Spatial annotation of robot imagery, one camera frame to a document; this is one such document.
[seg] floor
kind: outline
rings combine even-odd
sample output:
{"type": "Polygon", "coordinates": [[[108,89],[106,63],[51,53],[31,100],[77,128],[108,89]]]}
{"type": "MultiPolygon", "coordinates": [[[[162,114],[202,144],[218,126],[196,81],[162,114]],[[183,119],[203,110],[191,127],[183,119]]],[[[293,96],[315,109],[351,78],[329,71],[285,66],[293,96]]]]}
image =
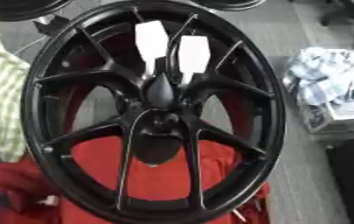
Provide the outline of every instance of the floor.
{"type": "MultiPolygon", "coordinates": [[[[63,10],[63,14],[72,18],[98,4],[113,1],[76,0],[73,5],[63,10]]],[[[322,27],[318,23],[318,18],[323,13],[337,7],[335,3],[327,5],[324,0],[295,0],[295,3],[289,3],[287,0],[268,0],[257,9],[218,14],[245,32],[266,54],[278,76],[281,76],[286,58],[301,48],[352,46],[354,24],[338,20],[329,27],[322,27]]],[[[3,42],[11,52],[41,38],[30,22],[0,23],[0,32],[3,42]]],[[[42,43],[21,52],[19,56],[32,62],[42,43]]],[[[331,177],[324,149],[308,137],[295,111],[289,105],[285,144],[269,183],[272,189],[272,223],[349,223],[331,177]]]]}

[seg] spoke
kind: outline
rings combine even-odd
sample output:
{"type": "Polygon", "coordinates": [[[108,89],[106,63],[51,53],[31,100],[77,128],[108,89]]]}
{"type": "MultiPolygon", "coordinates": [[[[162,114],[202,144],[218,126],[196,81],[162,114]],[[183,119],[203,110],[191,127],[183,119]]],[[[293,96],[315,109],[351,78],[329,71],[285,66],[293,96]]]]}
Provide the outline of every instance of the spoke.
{"type": "Polygon", "coordinates": [[[184,22],[184,24],[181,26],[181,28],[172,36],[170,43],[169,43],[169,49],[172,48],[177,43],[177,40],[181,37],[182,33],[184,33],[184,30],[186,30],[187,26],[193,21],[194,19],[197,19],[198,14],[191,14],[188,19],[184,22]]]}
{"type": "Polygon", "coordinates": [[[261,90],[259,88],[247,85],[238,80],[232,80],[220,74],[214,74],[214,77],[203,78],[195,81],[189,86],[185,92],[185,96],[198,95],[202,91],[205,91],[205,95],[214,95],[219,90],[233,90],[243,95],[249,95],[255,100],[269,101],[274,98],[274,94],[261,90]]]}
{"type": "Polygon", "coordinates": [[[203,139],[233,147],[240,153],[243,153],[244,151],[253,151],[262,156],[267,155],[267,151],[252,146],[242,137],[225,132],[202,120],[198,122],[198,128],[201,130],[200,136],[202,136],[203,139]]]}
{"type": "Polygon", "coordinates": [[[98,53],[103,57],[105,61],[110,61],[113,60],[113,57],[108,53],[108,50],[106,50],[101,44],[96,41],[93,36],[86,31],[86,29],[82,26],[77,26],[77,30],[84,34],[84,36],[88,39],[88,41],[91,43],[91,45],[98,51],[98,53]]]}
{"type": "Polygon", "coordinates": [[[129,134],[128,137],[123,139],[123,146],[121,152],[121,162],[120,162],[120,171],[118,174],[118,182],[116,188],[116,201],[115,206],[118,210],[122,210],[123,208],[123,200],[126,196],[127,187],[126,184],[128,182],[128,172],[130,167],[130,162],[132,158],[131,152],[131,140],[132,134],[129,134]]]}
{"type": "Polygon", "coordinates": [[[128,172],[130,167],[130,162],[132,158],[132,141],[135,133],[135,128],[143,115],[147,111],[143,111],[141,108],[132,108],[124,117],[124,133],[122,137],[122,152],[120,161],[120,170],[118,173],[118,182],[116,187],[116,198],[115,198],[115,208],[118,210],[123,210],[123,200],[126,197],[127,182],[128,182],[128,172]]]}
{"type": "Polygon", "coordinates": [[[38,79],[38,83],[47,83],[47,82],[57,82],[57,81],[76,81],[81,79],[86,79],[86,81],[92,81],[94,79],[99,79],[107,77],[110,75],[108,71],[102,70],[89,70],[89,71],[78,71],[71,73],[59,73],[51,76],[46,76],[38,79]]]}
{"type": "Polygon", "coordinates": [[[53,140],[45,143],[45,146],[51,146],[61,143],[82,143],[91,139],[115,136],[119,134],[119,128],[121,127],[120,117],[113,118],[111,120],[101,122],[84,129],[74,131],[72,133],[59,136],[53,140]]]}
{"type": "Polygon", "coordinates": [[[102,46],[84,27],[79,25],[77,26],[77,30],[84,34],[84,36],[88,39],[91,45],[106,61],[106,64],[101,68],[102,70],[110,70],[118,74],[123,74],[129,77],[131,80],[135,80],[135,74],[128,70],[126,67],[116,63],[113,56],[108,52],[108,50],[104,46],[102,46]]]}
{"type": "MultiPolygon", "coordinates": [[[[171,57],[171,53],[174,51],[174,49],[177,47],[178,40],[181,37],[181,35],[184,33],[186,30],[187,26],[194,20],[198,18],[198,14],[191,14],[184,24],[181,26],[181,28],[172,36],[170,39],[169,45],[167,47],[167,54],[166,54],[166,70],[167,74],[173,74],[172,70],[173,67],[177,66],[177,63],[175,61],[175,57],[171,57]]],[[[172,82],[177,83],[176,77],[172,77],[172,82]]]]}
{"type": "Polygon", "coordinates": [[[201,167],[199,161],[198,133],[189,133],[184,149],[189,167],[191,192],[188,197],[192,208],[205,209],[204,195],[201,185],[201,167]]]}
{"type": "Polygon", "coordinates": [[[220,62],[215,66],[216,70],[219,70],[219,68],[228,60],[230,55],[239,47],[243,44],[243,41],[240,40],[236,42],[233,46],[230,47],[230,49],[227,51],[227,53],[221,58],[220,62]]]}
{"type": "Polygon", "coordinates": [[[135,7],[133,8],[133,13],[135,14],[135,17],[138,19],[138,21],[140,23],[144,23],[145,22],[145,19],[142,17],[142,15],[140,15],[140,13],[138,12],[138,9],[135,7]]]}

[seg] crumpled fabric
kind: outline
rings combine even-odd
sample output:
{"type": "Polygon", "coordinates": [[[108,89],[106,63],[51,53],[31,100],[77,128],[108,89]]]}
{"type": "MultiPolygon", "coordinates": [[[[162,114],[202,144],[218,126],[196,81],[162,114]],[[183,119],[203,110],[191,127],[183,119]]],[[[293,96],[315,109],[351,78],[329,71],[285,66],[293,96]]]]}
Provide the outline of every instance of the crumpled fabric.
{"type": "Polygon", "coordinates": [[[283,79],[297,84],[297,99],[308,105],[341,104],[354,92],[354,51],[310,47],[289,59],[283,79]]]}
{"type": "Polygon", "coordinates": [[[20,96],[29,68],[0,42],[0,159],[6,162],[16,162],[24,154],[20,96]]]}

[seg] red cloth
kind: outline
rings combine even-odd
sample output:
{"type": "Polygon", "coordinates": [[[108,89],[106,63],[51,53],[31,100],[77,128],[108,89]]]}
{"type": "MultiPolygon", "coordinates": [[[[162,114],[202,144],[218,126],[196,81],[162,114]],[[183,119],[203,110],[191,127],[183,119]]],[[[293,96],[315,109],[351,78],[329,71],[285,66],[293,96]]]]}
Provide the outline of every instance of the red cloth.
{"type": "MultiPolygon", "coordinates": [[[[82,143],[73,149],[75,160],[98,182],[115,188],[120,140],[116,137],[104,137],[82,143]]],[[[204,188],[218,183],[231,169],[234,150],[222,145],[200,142],[202,181],[204,188]]],[[[13,209],[0,208],[0,224],[106,224],[108,222],[94,217],[62,198],[56,207],[35,204],[47,195],[58,195],[44,178],[30,157],[24,157],[19,163],[0,164],[0,192],[8,193],[13,209]]],[[[171,161],[149,168],[134,159],[129,179],[128,194],[147,200],[172,200],[186,197],[189,192],[189,173],[180,150],[171,161]]],[[[249,220],[259,220],[252,206],[245,207],[244,213],[253,214],[249,220]]],[[[226,214],[211,221],[212,224],[240,223],[235,216],[226,214]]]]}

